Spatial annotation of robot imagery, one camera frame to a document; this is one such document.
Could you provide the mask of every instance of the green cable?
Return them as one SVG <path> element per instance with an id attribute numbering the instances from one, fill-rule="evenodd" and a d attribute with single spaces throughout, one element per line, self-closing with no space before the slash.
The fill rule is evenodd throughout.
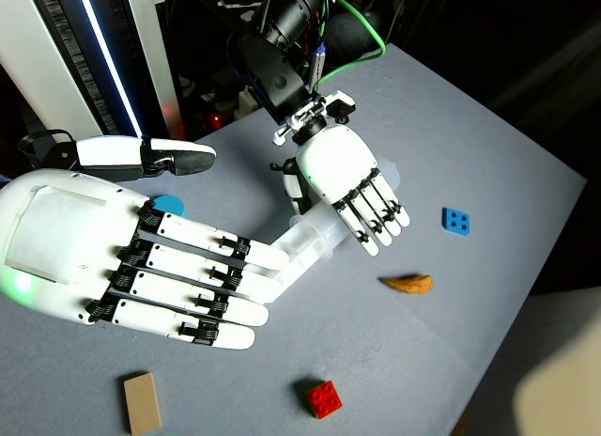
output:
<path id="1" fill-rule="evenodd" d="M 342 67 L 338 67 L 337 69 L 330 71 L 328 74 L 326 74 L 325 76 L 322 76 L 316 82 L 316 84 L 314 85 L 314 89 L 317 89 L 321 85 L 322 82 L 326 82 L 333 75 L 338 74 L 340 71 L 348 70 L 349 68 L 353 68 L 353 67 L 356 67 L 357 65 L 360 65 L 361 63 L 365 63 L 365 62 L 368 62 L 370 60 L 374 60 L 376 58 L 380 58 L 380 57 L 382 57 L 383 55 L 386 54 L 386 44 L 384 43 L 384 40 L 380 37 L 380 35 L 378 35 L 378 32 L 376 32 L 376 29 L 374 29 L 374 27 L 372 27 L 372 25 L 369 22 L 367 22 L 367 20 L 365 19 L 364 16 L 361 15 L 361 13 L 356 8 L 354 8 L 353 6 L 351 6 L 345 0 L 334 0 L 334 2 L 336 4 L 340 4 L 342 7 L 344 7 L 355 18 L 357 18 L 361 22 L 361 24 L 363 24 L 363 27 L 365 27 L 365 29 L 367 29 L 367 31 L 369 32 L 369 34 L 373 37 L 373 39 L 378 44 L 378 46 L 379 46 L 379 53 L 374 54 L 374 55 L 370 55 L 369 57 L 360 58 L 359 60 L 355 60 L 353 62 L 347 63 L 346 65 L 343 65 Z"/>

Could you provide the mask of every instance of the robot finger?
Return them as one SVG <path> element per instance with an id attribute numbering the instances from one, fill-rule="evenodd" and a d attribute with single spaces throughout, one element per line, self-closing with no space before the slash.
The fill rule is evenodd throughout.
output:
<path id="1" fill-rule="evenodd" d="M 135 301 L 149 300 L 162 306 L 185 309 L 193 315 L 207 315 L 248 326 L 261 326 L 269 317 L 262 304 L 234 297 L 223 292 L 142 272 L 122 266 L 111 276 L 111 286 L 127 293 Z"/>
<path id="2" fill-rule="evenodd" d="M 363 249 L 371 256 L 378 254 L 378 246 L 376 243 L 367 235 L 365 228 L 357 218 L 357 215 L 353 212 L 352 208 L 344 201 L 340 200 L 333 204 L 333 207 L 340 215 L 340 218 L 345 222 L 352 232 L 353 236 L 359 241 Z"/>
<path id="3" fill-rule="evenodd" d="M 246 326 L 198 318 L 128 299 L 118 301 L 111 322 L 133 330 L 224 349 L 244 350 L 254 343 L 254 331 Z"/>
<path id="4" fill-rule="evenodd" d="M 401 226 L 396 222 L 391 210 L 382 200 L 376 189 L 372 186 L 369 180 L 364 180 L 359 187 L 361 195 L 365 198 L 365 201 L 371 206 L 379 221 L 384 224 L 384 227 L 388 229 L 393 236 L 398 236 L 401 233 Z"/>
<path id="5" fill-rule="evenodd" d="M 411 221 L 407 211 L 403 206 L 401 206 L 401 204 L 399 204 L 398 198 L 394 194 L 393 189 L 377 168 L 372 170 L 369 180 L 389 207 L 394 219 L 398 222 L 398 224 L 402 227 L 409 226 Z"/>
<path id="6" fill-rule="evenodd" d="M 147 201 L 138 211 L 138 215 L 144 231 L 172 241 L 179 241 L 271 270 L 281 270 L 289 261 L 288 254 L 282 250 L 173 213 L 156 210 L 153 208 L 152 201 Z"/>
<path id="7" fill-rule="evenodd" d="M 277 291 L 275 282 L 262 274 L 151 241 L 135 241 L 121 250 L 119 258 L 134 267 L 233 290 L 256 303 L 265 303 Z"/>
<path id="8" fill-rule="evenodd" d="M 376 236 L 376 239 L 378 239 L 382 245 L 388 246 L 393 242 L 390 233 L 386 227 L 384 227 L 384 224 L 380 222 L 378 216 L 374 213 L 374 210 L 367 204 L 363 195 L 357 190 L 353 190 L 348 194 L 347 200 L 352 209 L 354 209 L 367 223 L 374 233 L 374 236 Z"/>

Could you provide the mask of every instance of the green light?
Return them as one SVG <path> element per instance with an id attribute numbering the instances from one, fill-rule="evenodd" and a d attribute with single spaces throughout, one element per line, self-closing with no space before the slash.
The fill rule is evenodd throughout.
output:
<path id="1" fill-rule="evenodd" d="M 0 288 L 7 296 L 23 306 L 30 306 L 34 299 L 33 276 L 9 267 L 0 272 Z"/>

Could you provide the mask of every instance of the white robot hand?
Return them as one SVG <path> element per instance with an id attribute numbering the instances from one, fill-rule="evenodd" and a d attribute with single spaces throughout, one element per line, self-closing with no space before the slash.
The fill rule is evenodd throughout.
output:
<path id="1" fill-rule="evenodd" d="M 347 126 L 322 129 L 300 147 L 296 161 L 311 188 L 336 209 L 370 255 L 378 253 L 378 246 L 363 225 L 385 246 L 401 233 L 401 226 L 409 225 L 372 151 Z"/>
<path id="2" fill-rule="evenodd" d="M 153 208 L 103 179 L 37 170 L 0 190 L 0 289 L 45 314 L 229 349 L 253 345 L 277 293 L 251 264 L 279 270 L 288 255 Z M 168 240 L 228 257 L 226 262 Z"/>

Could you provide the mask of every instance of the blue circular object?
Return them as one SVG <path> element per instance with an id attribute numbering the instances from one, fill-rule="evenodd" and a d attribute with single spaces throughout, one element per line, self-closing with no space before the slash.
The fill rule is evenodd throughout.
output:
<path id="1" fill-rule="evenodd" d="M 154 198 L 154 207 L 155 209 L 162 210 L 163 212 L 173 213 L 174 215 L 179 215 L 180 217 L 185 217 L 187 215 L 184 202 L 177 196 L 157 196 Z"/>

